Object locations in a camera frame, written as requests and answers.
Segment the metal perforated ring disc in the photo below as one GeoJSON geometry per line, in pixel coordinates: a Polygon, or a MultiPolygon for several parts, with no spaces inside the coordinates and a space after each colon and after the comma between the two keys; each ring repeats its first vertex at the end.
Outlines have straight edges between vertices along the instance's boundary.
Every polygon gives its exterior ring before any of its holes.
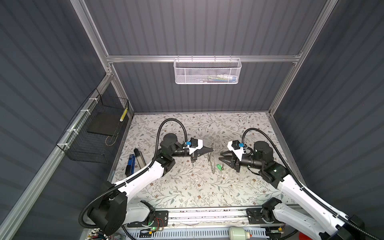
{"type": "Polygon", "coordinates": [[[211,172],[214,175],[215,171],[216,171],[215,156],[214,156],[214,152],[215,152],[214,144],[211,144],[211,149],[212,149],[212,151],[209,152],[208,160],[210,163],[211,172]]]}

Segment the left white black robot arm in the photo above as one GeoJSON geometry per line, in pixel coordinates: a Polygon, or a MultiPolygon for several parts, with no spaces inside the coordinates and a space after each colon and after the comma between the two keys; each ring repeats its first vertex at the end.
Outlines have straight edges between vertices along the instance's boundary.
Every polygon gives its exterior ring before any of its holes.
{"type": "Polygon", "coordinates": [[[138,172],[108,184],[106,190],[90,201],[80,212],[78,222],[85,229],[99,228],[106,235],[114,234],[120,227],[138,223],[151,226],[156,218],[156,209],[147,201],[131,204],[130,201],[142,189],[166,175],[175,165],[175,157],[190,157],[195,162],[198,157],[213,152],[204,146],[203,140],[188,138],[187,130],[181,121],[168,118],[157,132],[155,152],[152,160],[138,172]],[[162,127],[175,122],[182,128],[184,142],[180,143],[173,133],[160,140],[162,127]]]}

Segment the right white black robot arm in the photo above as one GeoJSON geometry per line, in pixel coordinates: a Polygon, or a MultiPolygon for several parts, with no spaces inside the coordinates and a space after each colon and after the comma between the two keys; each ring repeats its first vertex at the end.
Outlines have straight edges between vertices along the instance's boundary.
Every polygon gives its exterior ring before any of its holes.
{"type": "Polygon", "coordinates": [[[221,152],[219,159],[237,172],[242,166],[258,170],[258,176],[307,212],[302,214],[270,198],[260,211],[265,223],[285,223],[312,240],[377,239],[366,231],[359,217],[348,216],[300,182],[271,138],[260,129],[249,128],[241,141],[228,142],[228,150],[221,152]]]}

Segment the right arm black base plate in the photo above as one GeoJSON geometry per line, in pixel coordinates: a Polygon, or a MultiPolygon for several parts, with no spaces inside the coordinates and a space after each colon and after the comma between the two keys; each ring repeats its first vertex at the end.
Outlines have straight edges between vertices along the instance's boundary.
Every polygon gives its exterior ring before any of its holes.
{"type": "Polygon", "coordinates": [[[248,208],[246,214],[250,224],[282,224],[275,218],[273,211],[267,208],[248,208]]]}

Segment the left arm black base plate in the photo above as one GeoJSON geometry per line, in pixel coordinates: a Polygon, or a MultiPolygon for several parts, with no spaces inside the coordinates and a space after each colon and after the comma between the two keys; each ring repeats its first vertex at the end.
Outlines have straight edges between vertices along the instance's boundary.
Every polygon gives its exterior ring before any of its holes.
{"type": "Polygon", "coordinates": [[[128,228],[149,228],[149,227],[167,227],[169,220],[169,211],[155,211],[154,217],[150,221],[133,222],[126,224],[128,228]]]}

